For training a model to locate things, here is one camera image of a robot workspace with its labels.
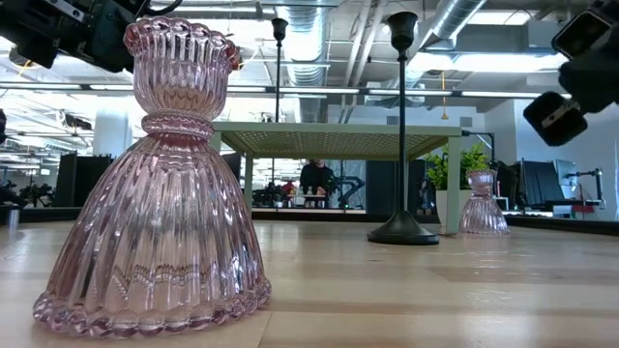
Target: fluted glass rim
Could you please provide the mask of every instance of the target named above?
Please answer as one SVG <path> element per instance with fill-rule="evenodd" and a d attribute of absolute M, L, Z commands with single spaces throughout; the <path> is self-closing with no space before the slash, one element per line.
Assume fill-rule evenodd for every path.
<path fill-rule="evenodd" d="M 166 18 L 155 16 L 143 18 L 136 23 L 129 24 L 125 30 L 123 42 L 133 57 L 138 57 L 149 49 L 156 35 L 173 33 L 180 36 L 189 36 L 191 40 L 208 41 L 213 47 L 224 50 L 229 63 L 228 72 L 239 68 L 241 53 L 239 47 L 233 41 L 227 39 L 224 34 L 216 30 L 210 30 L 208 26 L 200 23 L 189 23 L 183 18 Z"/>

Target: table leg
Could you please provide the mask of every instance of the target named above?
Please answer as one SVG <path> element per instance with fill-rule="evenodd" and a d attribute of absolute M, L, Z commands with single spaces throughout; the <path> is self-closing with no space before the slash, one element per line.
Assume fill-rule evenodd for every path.
<path fill-rule="evenodd" d="M 447 173 L 447 227 L 445 234 L 457 233 L 460 211 L 460 142 L 459 136 L 449 138 L 449 165 Z"/>
<path fill-rule="evenodd" d="M 253 156 L 245 154 L 245 203 L 251 212 L 251 202 L 253 200 Z"/>

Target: small pink glass candle holder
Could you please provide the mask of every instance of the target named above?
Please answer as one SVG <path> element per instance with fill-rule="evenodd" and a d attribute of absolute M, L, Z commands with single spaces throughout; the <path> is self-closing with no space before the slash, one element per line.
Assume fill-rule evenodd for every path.
<path fill-rule="evenodd" d="M 459 233 L 489 236 L 510 233 L 501 209 L 492 199 L 495 175 L 496 172 L 489 169 L 470 170 L 466 173 L 473 194 L 462 210 Z"/>
<path fill-rule="evenodd" d="M 208 144 L 239 50 L 163 17 L 129 25 L 125 45 L 148 135 L 90 193 L 34 318 L 58 333 L 131 337 L 251 314 L 271 284 L 239 184 Z"/>

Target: pink glass candle holder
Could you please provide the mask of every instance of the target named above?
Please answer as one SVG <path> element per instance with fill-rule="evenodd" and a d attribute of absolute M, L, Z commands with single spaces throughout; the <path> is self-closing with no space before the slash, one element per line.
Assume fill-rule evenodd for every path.
<path fill-rule="evenodd" d="M 155 17 L 127 28 L 147 136 L 90 193 L 34 304 L 59 333 L 203 330 L 264 305 L 271 285 L 239 185 L 208 144 L 239 51 L 221 33 Z"/>
<path fill-rule="evenodd" d="M 492 199 L 495 175 L 496 172 L 489 169 L 470 170 L 466 173 L 473 194 L 462 210 L 459 233 L 492 236 L 510 233 L 499 205 Z"/>

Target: green leaves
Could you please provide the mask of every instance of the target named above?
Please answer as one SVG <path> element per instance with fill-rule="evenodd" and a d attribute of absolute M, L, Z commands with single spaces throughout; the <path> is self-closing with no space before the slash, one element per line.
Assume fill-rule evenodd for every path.
<path fill-rule="evenodd" d="M 433 168 L 427 170 L 427 175 L 436 189 L 447 189 L 448 153 L 449 147 L 441 147 L 442 156 L 426 155 L 428 162 L 434 163 Z M 466 172 L 468 170 L 487 169 L 487 155 L 482 151 L 482 144 L 478 143 L 471 147 L 469 151 L 460 152 L 460 189 L 470 189 Z"/>

